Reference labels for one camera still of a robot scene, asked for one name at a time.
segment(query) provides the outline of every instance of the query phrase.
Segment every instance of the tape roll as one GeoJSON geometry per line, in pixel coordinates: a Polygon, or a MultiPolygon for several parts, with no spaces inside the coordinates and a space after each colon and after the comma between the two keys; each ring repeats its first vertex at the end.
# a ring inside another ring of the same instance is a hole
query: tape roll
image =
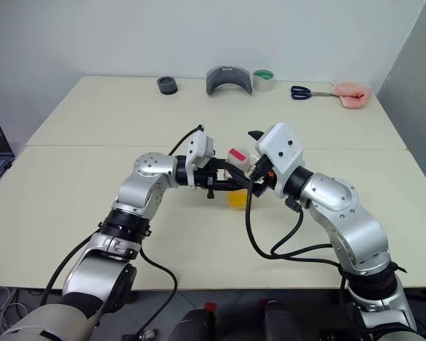
{"type": "Polygon", "coordinates": [[[275,75],[269,70],[257,70],[253,73],[253,89],[267,92],[273,89],[275,75]]]}

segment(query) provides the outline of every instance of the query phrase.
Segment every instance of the scissors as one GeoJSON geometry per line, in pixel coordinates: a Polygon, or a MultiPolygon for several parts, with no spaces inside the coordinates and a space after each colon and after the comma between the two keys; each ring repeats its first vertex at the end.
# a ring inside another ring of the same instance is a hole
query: scissors
{"type": "Polygon", "coordinates": [[[322,97],[337,97],[331,92],[311,92],[307,87],[301,87],[299,85],[294,85],[290,88],[290,96],[296,100],[303,100],[311,98],[312,96],[322,96],[322,97]]]}

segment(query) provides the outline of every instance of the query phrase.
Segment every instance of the blue scissor handle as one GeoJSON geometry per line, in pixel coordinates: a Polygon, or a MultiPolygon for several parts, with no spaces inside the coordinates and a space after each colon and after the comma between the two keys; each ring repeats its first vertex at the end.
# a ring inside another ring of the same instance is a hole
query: blue scissor handle
{"type": "Polygon", "coordinates": [[[307,87],[293,85],[290,88],[290,96],[296,100],[303,100],[303,99],[311,98],[312,94],[311,94],[311,90],[309,90],[307,87]]]}

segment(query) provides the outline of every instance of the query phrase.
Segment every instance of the table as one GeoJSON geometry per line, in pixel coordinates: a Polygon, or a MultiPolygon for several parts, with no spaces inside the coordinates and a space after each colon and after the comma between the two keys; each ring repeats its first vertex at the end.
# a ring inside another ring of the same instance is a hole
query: table
{"type": "MultiPolygon", "coordinates": [[[[134,159],[146,151],[140,146],[29,146],[0,183],[0,285],[44,287],[66,253],[105,218],[134,159]]],[[[399,274],[404,285],[426,286],[426,180],[410,153],[308,150],[305,160],[309,169],[354,184],[364,207],[386,229],[393,259],[409,271],[399,274]]],[[[286,251],[328,240],[305,216],[286,251]]],[[[296,219],[271,191],[253,202],[253,230],[264,249],[296,219]]],[[[244,212],[230,209],[223,193],[208,200],[204,190],[169,189],[151,227],[143,244],[147,254],[172,269],[182,289],[339,285],[332,266],[262,259],[247,240],[244,212]]],[[[331,249],[312,254],[334,259],[331,249]]],[[[139,259],[136,265],[134,289],[172,286],[163,272],[139,259]]]]}
{"type": "Polygon", "coordinates": [[[304,148],[404,149],[373,95],[364,109],[341,107],[335,97],[294,101],[291,85],[331,91],[329,83],[277,82],[250,96],[239,87],[209,97],[204,80],[177,79],[178,92],[159,93],[155,78],[84,77],[28,142],[29,145],[173,146],[198,124],[216,147],[253,147],[246,135],[290,122],[304,148]]]}
{"type": "MultiPolygon", "coordinates": [[[[409,271],[400,274],[404,285],[426,286],[426,179],[375,97],[365,109],[348,110],[335,98],[292,101],[291,82],[253,96],[224,88],[212,97],[204,80],[177,83],[179,92],[164,96],[154,78],[79,81],[0,182],[0,286],[44,287],[61,259],[109,213],[142,153],[167,153],[198,123],[215,138],[218,157],[231,147],[253,152],[246,132],[279,121],[293,124],[310,170],[354,184],[386,229],[393,259],[409,271]]],[[[331,89],[327,83],[296,84],[331,89]]],[[[266,250],[296,219],[271,191],[253,202],[254,234],[266,250]]],[[[247,240],[244,212],[230,209],[225,193],[208,200],[203,190],[169,189],[151,226],[147,254],[172,269],[183,289],[339,285],[331,266],[260,258],[247,240]]],[[[326,241],[326,232],[305,215],[286,251],[326,241]]],[[[331,249],[312,255],[334,259],[331,249]]],[[[171,288],[166,274],[140,259],[135,264],[135,289],[171,288]]]]}

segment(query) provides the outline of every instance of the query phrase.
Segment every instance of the pink sponge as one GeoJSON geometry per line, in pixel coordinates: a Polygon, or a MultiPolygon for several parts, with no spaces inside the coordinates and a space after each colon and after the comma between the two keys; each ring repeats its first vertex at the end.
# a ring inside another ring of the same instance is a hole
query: pink sponge
{"type": "Polygon", "coordinates": [[[333,94],[339,96],[343,107],[360,109],[365,106],[372,91],[366,85],[343,82],[333,88],[333,94]]]}

